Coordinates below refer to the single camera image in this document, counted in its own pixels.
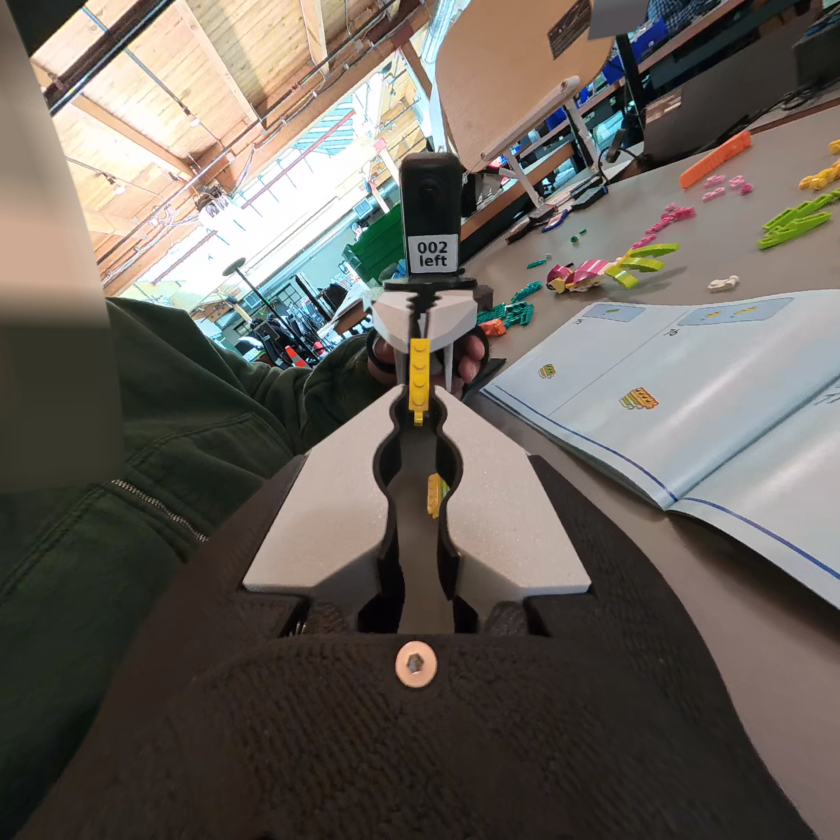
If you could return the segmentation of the person's left forearm green sleeve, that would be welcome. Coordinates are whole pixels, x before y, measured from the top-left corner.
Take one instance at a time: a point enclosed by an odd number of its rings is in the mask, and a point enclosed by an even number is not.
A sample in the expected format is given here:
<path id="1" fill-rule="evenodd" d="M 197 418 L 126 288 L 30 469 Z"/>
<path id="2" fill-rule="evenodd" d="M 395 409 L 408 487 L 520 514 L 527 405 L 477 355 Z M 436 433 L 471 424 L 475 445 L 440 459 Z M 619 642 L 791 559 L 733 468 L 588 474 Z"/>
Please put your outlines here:
<path id="1" fill-rule="evenodd" d="M 293 456 L 302 455 L 335 432 L 391 386 L 375 374 L 375 354 L 362 337 L 345 340 L 312 370 L 281 371 L 248 363 L 195 335 L 194 361 L 222 385 L 214 408 L 235 414 L 231 427 L 213 431 L 212 450 L 230 465 L 269 478 Z"/>

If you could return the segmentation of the person's green zip jacket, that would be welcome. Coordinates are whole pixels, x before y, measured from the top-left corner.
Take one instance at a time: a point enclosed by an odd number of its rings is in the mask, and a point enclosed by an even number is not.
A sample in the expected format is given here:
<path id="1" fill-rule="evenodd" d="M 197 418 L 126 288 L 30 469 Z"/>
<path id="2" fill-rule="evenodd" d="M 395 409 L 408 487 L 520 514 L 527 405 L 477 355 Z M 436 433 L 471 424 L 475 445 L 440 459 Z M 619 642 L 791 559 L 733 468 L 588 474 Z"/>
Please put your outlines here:
<path id="1" fill-rule="evenodd" d="M 306 372 L 248 363 L 174 309 L 108 314 L 125 467 L 2 498 L 2 838 L 77 750 L 154 601 L 297 442 Z"/>

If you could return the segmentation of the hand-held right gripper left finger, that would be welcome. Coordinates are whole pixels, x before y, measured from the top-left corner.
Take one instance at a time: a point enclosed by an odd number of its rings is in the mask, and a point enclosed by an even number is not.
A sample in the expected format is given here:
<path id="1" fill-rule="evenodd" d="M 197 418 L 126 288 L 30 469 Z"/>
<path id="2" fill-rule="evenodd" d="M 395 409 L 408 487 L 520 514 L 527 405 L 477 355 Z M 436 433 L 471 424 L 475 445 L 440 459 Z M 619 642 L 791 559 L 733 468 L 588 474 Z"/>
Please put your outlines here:
<path id="1" fill-rule="evenodd" d="M 402 468 L 402 386 L 306 455 L 243 586 L 337 606 L 366 633 L 396 632 L 405 583 L 389 486 Z"/>

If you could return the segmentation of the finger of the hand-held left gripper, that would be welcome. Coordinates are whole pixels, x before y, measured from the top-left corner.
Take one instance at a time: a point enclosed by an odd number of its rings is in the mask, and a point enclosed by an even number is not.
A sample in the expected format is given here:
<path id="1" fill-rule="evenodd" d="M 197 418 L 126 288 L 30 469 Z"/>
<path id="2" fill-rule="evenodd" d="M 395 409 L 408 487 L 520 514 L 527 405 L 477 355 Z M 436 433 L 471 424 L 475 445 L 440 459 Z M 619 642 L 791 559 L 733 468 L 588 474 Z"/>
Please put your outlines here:
<path id="1" fill-rule="evenodd" d="M 440 291 L 425 313 L 424 337 L 431 354 L 438 352 L 476 326 L 477 303 L 472 291 Z"/>
<path id="2" fill-rule="evenodd" d="M 413 289 L 368 289 L 362 302 L 383 340 L 391 345 L 395 354 L 408 358 L 412 339 L 421 337 L 421 317 L 415 311 L 417 292 Z"/>

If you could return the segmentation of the pink lime lego bird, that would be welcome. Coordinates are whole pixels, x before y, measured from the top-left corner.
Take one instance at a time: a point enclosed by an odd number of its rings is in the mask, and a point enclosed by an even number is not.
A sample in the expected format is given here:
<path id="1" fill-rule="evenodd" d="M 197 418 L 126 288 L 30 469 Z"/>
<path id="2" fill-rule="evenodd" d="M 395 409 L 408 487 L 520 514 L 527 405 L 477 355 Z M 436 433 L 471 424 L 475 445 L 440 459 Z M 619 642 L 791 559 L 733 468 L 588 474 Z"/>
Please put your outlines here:
<path id="1" fill-rule="evenodd" d="M 575 268 L 555 266 L 549 272 L 545 286 L 558 294 L 587 291 L 599 287 L 608 278 L 629 290 L 639 283 L 638 274 L 659 272 L 665 267 L 662 258 L 678 249 L 678 244 L 647 244 L 631 248 L 613 260 L 588 259 Z"/>

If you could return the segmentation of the pile of pink lego pieces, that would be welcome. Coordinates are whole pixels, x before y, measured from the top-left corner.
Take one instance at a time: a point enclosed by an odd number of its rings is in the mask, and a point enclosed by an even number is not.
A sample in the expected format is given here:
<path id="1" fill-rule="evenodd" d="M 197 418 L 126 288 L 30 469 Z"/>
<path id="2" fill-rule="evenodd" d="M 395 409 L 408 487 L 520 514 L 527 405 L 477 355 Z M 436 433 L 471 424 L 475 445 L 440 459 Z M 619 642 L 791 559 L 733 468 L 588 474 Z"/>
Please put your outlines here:
<path id="1" fill-rule="evenodd" d="M 701 197 L 703 203 L 708 203 L 728 193 L 746 196 L 753 191 L 753 185 L 743 176 L 735 175 L 726 178 L 725 175 L 709 175 L 703 182 L 704 191 Z M 697 215 L 694 206 L 681 206 L 672 203 L 666 206 L 659 220 L 645 230 L 647 241 L 652 241 L 662 230 L 679 221 L 686 221 Z"/>

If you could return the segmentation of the lego instruction booklet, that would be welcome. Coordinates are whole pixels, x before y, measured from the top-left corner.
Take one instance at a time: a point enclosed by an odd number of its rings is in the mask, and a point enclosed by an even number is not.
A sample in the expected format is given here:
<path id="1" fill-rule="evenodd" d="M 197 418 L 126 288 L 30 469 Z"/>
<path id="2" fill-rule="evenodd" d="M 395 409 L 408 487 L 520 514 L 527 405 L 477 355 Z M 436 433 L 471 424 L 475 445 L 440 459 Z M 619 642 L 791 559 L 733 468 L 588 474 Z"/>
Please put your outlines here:
<path id="1" fill-rule="evenodd" d="M 483 388 L 839 606 L 839 292 L 599 301 Z"/>

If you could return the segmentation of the pile of lime lego pieces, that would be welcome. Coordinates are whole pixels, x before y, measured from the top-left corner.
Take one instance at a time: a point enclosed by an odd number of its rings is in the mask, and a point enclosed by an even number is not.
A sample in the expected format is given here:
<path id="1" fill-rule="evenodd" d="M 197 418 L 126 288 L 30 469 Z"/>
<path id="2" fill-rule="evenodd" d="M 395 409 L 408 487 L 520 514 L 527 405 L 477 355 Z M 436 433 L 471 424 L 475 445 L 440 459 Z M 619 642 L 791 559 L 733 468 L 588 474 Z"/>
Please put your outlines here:
<path id="1" fill-rule="evenodd" d="M 763 235 L 757 243 L 758 249 L 771 249 L 823 226 L 833 217 L 829 207 L 838 201 L 839 190 L 834 190 L 785 209 L 762 226 Z"/>

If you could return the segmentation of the pile of teal lego pieces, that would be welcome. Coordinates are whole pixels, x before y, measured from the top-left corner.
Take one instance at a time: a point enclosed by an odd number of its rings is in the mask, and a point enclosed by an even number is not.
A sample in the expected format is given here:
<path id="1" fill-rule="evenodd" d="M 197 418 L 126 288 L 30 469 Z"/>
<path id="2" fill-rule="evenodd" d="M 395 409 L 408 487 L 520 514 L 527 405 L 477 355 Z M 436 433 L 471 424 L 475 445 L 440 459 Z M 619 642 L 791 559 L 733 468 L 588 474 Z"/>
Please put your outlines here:
<path id="1" fill-rule="evenodd" d="M 516 325 L 527 326 L 533 313 L 533 304 L 529 299 L 542 286 L 543 284 L 539 280 L 528 283 L 528 285 L 519 289 L 510 301 L 501 302 L 489 310 L 479 312 L 476 319 L 477 324 L 483 326 L 485 323 L 499 321 L 505 329 Z"/>

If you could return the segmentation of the wooden chair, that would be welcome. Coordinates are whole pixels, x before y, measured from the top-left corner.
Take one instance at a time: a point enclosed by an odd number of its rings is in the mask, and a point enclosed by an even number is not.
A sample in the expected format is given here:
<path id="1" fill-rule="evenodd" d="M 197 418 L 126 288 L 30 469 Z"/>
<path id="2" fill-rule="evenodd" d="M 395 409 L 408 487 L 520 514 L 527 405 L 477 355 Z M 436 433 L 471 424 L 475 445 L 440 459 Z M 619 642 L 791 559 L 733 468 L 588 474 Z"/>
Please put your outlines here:
<path id="1" fill-rule="evenodd" d="M 596 160 L 574 98 L 601 72 L 622 14 L 622 2 L 469 3 L 444 38 L 435 68 L 440 106 L 468 172 L 506 155 L 532 199 L 532 215 L 540 213 L 543 199 L 511 149 L 561 108 Z"/>

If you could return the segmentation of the long yellow lego plate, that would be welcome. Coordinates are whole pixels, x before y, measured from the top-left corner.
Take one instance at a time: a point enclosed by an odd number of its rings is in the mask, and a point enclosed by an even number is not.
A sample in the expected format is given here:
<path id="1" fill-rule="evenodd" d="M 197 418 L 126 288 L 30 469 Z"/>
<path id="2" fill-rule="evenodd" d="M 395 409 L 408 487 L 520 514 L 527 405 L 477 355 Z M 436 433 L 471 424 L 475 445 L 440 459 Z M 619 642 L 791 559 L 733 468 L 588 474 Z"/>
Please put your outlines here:
<path id="1" fill-rule="evenodd" d="M 431 391 L 431 355 L 429 339 L 411 339 L 407 376 L 408 409 L 415 427 L 424 424 Z"/>

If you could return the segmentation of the person's left hand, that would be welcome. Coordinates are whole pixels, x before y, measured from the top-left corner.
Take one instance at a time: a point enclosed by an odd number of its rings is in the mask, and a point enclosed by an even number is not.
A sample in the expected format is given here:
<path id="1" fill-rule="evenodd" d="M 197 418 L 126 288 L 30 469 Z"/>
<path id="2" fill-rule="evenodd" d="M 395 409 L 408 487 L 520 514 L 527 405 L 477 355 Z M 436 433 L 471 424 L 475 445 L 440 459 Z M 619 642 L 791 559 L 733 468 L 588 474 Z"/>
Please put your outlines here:
<path id="1" fill-rule="evenodd" d="M 376 331 L 366 334 L 366 351 L 371 377 L 385 389 L 397 384 L 396 352 Z M 479 336 L 478 329 L 462 336 L 454 345 L 453 392 L 473 382 L 485 363 L 489 345 Z"/>

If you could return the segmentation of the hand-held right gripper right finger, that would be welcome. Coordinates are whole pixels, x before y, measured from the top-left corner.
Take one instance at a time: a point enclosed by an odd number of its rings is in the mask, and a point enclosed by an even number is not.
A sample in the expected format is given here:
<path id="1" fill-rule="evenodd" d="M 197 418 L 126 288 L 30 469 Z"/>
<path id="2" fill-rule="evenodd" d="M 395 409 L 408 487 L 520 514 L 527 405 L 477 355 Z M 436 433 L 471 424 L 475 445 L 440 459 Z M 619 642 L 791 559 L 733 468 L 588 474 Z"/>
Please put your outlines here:
<path id="1" fill-rule="evenodd" d="M 587 593 L 591 577 L 529 453 L 442 386 L 430 417 L 434 473 L 450 487 L 436 520 L 437 574 L 454 632 L 478 632 L 499 604 Z"/>

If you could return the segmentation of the pile of yellow lego bricks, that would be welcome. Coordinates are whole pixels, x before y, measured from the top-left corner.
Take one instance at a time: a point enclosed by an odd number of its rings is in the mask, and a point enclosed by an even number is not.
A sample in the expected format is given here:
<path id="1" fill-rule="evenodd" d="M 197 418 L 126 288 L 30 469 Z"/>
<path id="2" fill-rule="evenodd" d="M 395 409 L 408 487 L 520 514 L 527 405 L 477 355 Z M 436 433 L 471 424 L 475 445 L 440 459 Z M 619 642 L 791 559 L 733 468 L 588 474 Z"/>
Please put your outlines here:
<path id="1" fill-rule="evenodd" d="M 829 143 L 828 150 L 834 156 L 834 162 L 818 173 L 804 177 L 797 187 L 800 191 L 818 192 L 839 180 L 839 147 L 839 139 Z"/>

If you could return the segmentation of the dark equipment case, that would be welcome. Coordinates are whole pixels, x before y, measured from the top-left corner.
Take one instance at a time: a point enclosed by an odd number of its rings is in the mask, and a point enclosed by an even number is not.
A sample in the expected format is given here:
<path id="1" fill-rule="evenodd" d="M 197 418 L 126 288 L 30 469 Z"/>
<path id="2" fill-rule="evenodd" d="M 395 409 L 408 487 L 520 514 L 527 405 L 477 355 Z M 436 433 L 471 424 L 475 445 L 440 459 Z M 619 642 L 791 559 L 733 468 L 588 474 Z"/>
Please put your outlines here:
<path id="1" fill-rule="evenodd" d="M 644 155 L 663 165 L 708 149 L 795 89 L 793 46 L 801 32 L 779 29 L 645 109 Z"/>

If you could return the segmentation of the dark flat packet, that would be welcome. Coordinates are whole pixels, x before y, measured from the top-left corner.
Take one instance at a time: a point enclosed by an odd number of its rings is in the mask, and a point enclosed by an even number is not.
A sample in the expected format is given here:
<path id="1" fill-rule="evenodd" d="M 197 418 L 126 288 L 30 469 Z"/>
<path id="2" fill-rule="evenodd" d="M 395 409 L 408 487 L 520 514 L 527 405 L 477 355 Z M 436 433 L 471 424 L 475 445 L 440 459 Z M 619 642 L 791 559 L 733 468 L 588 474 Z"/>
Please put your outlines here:
<path id="1" fill-rule="evenodd" d="M 505 242 L 512 245 L 534 229 L 552 229 L 552 226 L 562 224 L 570 213 L 568 207 L 557 207 L 551 204 L 543 204 L 535 207 L 523 215 L 506 233 Z"/>

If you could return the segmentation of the orange brick separator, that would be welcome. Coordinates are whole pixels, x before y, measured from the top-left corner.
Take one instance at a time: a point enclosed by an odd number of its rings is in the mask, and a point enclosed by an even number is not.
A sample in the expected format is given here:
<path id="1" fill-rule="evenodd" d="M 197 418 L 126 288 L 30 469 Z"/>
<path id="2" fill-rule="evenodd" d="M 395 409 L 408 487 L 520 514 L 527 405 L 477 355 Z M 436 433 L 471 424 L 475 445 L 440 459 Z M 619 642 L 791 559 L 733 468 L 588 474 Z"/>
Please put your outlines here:
<path id="1" fill-rule="evenodd" d="M 679 176 L 680 187 L 683 190 L 689 189 L 699 181 L 706 179 L 718 167 L 751 148 L 751 146 L 752 134 L 750 131 L 743 130 L 735 134 L 683 171 Z"/>

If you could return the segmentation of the green storage bins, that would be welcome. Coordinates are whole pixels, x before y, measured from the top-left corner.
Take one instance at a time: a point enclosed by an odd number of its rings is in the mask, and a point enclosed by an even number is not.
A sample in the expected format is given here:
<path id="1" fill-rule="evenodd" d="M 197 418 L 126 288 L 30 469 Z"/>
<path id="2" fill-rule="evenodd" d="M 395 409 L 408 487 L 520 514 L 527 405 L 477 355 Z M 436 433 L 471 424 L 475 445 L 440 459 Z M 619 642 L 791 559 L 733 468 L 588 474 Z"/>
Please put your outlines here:
<path id="1" fill-rule="evenodd" d="M 379 218 L 356 243 L 343 249 L 344 262 L 367 284 L 377 282 L 388 266 L 405 256 L 403 218 L 399 213 Z"/>

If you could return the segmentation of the black pole stand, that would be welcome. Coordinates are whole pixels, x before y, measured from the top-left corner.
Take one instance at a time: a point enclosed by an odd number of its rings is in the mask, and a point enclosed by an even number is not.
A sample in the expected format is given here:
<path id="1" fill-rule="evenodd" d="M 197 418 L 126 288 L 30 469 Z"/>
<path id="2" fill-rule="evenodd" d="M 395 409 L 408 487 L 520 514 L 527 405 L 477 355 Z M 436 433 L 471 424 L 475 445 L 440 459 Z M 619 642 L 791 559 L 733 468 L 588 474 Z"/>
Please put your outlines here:
<path id="1" fill-rule="evenodd" d="M 223 276 L 231 277 L 232 275 L 236 275 L 245 283 L 250 292 L 256 295 L 261 303 L 261 308 L 258 309 L 256 314 L 251 316 L 248 334 L 256 338 L 257 335 L 262 335 L 263 333 L 268 335 L 270 333 L 271 335 L 276 335 L 279 339 L 282 338 L 285 343 L 288 343 L 287 339 L 290 337 L 290 334 L 286 321 L 281 317 L 280 312 L 268 298 L 246 277 L 244 272 L 245 262 L 245 257 L 235 259 L 224 269 Z"/>

